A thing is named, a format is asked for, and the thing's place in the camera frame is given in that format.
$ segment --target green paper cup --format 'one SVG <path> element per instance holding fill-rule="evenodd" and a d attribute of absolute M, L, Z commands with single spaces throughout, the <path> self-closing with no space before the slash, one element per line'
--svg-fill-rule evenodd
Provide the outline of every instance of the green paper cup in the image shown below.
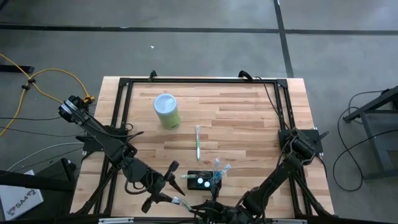
<path fill-rule="evenodd" d="M 165 129 L 174 129 L 180 125 L 180 115 L 177 100 L 168 93 L 157 96 L 154 100 L 154 109 Z"/>

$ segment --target wooden tabletop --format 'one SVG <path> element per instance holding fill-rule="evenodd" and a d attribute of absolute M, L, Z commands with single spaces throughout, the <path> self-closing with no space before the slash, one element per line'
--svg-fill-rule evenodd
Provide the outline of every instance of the wooden tabletop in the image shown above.
<path fill-rule="evenodd" d="M 104 77 L 99 93 L 95 118 L 110 124 L 120 77 Z M 312 129 L 313 121 L 308 104 L 304 81 L 301 78 L 288 79 L 296 126 Z M 275 94 L 272 85 L 267 85 L 273 104 Z M 153 109 L 154 98 L 161 93 L 173 94 L 178 102 L 181 125 L 174 130 L 163 129 Z M 283 91 L 280 91 L 285 105 Z M 123 112 L 121 102 L 118 124 Z M 259 186 L 275 169 L 280 154 L 277 132 L 280 129 L 278 117 L 272 109 L 262 84 L 225 83 L 135 83 L 132 89 L 128 123 L 134 130 L 145 131 L 131 143 L 138 149 L 137 158 L 153 169 L 165 173 L 173 160 L 180 163 L 175 172 L 176 181 L 187 196 L 190 205 L 210 199 L 207 191 L 187 189 L 187 181 L 180 178 L 188 170 L 212 170 L 215 159 L 220 167 L 231 164 L 232 169 L 223 177 L 223 186 L 218 201 L 225 205 L 236 205 L 241 196 L 253 187 Z M 201 160 L 196 159 L 195 126 L 200 125 Z M 71 212 L 77 211 L 89 199 L 98 186 L 104 154 L 96 152 L 81 165 Z M 309 189 L 326 208 L 333 213 L 328 184 L 321 163 L 314 159 L 305 166 Z M 167 203 L 152 204 L 147 214 L 141 212 L 148 193 L 129 195 L 124 191 L 126 178 L 120 172 L 116 184 L 112 216 L 124 217 L 192 217 L 181 206 Z M 301 190 L 300 208 L 303 212 Z M 169 184 L 162 191 L 174 197 L 183 197 Z M 103 197 L 103 208 L 107 196 Z M 286 181 L 275 191 L 266 208 L 267 218 L 293 218 L 292 198 Z"/>

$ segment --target concrete floor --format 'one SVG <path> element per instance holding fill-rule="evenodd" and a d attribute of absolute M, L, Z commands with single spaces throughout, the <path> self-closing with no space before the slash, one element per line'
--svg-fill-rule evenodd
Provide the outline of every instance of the concrete floor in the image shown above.
<path fill-rule="evenodd" d="M 394 0 L 280 0 L 289 29 L 398 29 L 398 2 Z M 240 1 L 61 1 L 13 0 L 0 12 L 0 21 L 28 24 L 135 27 L 277 28 L 272 0 Z M 304 78 L 314 122 L 330 131 L 323 140 L 324 160 L 335 213 L 341 217 L 396 222 L 398 179 L 365 182 L 357 192 L 337 187 L 331 168 L 343 145 L 336 122 L 356 93 L 384 90 L 397 85 L 397 36 L 287 35 L 290 58 L 297 78 Z M 105 75 L 235 77 L 240 70 L 262 77 L 286 77 L 278 34 L 204 34 L 138 32 L 44 32 L 0 30 L 0 52 L 36 70 L 61 68 L 78 75 L 88 91 L 98 96 Z M 2 73 L 0 116 L 12 116 L 25 76 Z M 41 89 L 65 99 L 82 95 L 72 78 L 59 73 L 38 77 Z M 355 99 L 360 106 L 377 95 Z M 56 117 L 58 103 L 29 90 L 20 117 Z M 5 126 L 6 120 L 0 120 Z M 68 135 L 80 128 L 55 121 L 16 121 L 12 128 Z M 347 145 L 365 139 L 357 124 L 341 124 Z M 7 131 L 0 138 L 0 169 L 52 144 L 75 141 Z M 24 164 L 56 156 L 74 147 L 60 147 Z M 353 151 L 365 174 L 376 171 L 369 144 Z M 67 155 L 80 166 L 81 152 Z M 33 167 L 38 172 L 45 162 Z M 336 170 L 345 187 L 354 187 L 359 172 L 344 157 Z"/>

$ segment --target white cable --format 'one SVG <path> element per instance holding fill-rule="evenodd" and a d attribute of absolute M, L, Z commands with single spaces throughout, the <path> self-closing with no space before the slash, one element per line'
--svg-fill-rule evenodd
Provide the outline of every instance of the white cable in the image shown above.
<path fill-rule="evenodd" d="M 20 161 L 16 162 L 14 165 L 12 165 L 10 168 L 8 168 L 7 171 L 10 171 L 14 166 L 20 164 L 21 162 L 24 162 L 25 160 L 29 159 L 30 157 L 36 155 L 39 152 L 42 152 L 44 150 L 51 149 L 51 148 L 54 148 L 54 147 L 66 146 L 66 145 L 70 145 L 70 144 L 84 144 L 84 143 L 83 142 L 68 142 L 68 143 L 56 144 L 56 145 L 53 145 L 53 146 L 45 147 L 44 149 L 41 149 L 41 150 L 39 150 L 39 151 L 37 151 L 37 152 L 35 152 L 35 153 L 23 158 L 23 159 L 21 159 Z"/>

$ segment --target white lid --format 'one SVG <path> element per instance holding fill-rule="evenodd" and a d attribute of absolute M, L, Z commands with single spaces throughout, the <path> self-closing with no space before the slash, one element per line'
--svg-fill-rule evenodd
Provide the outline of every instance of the white lid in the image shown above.
<path fill-rule="evenodd" d="M 177 100 L 173 95 L 168 93 L 160 94 L 154 100 L 154 109 L 158 114 L 168 115 L 173 112 L 176 107 Z"/>

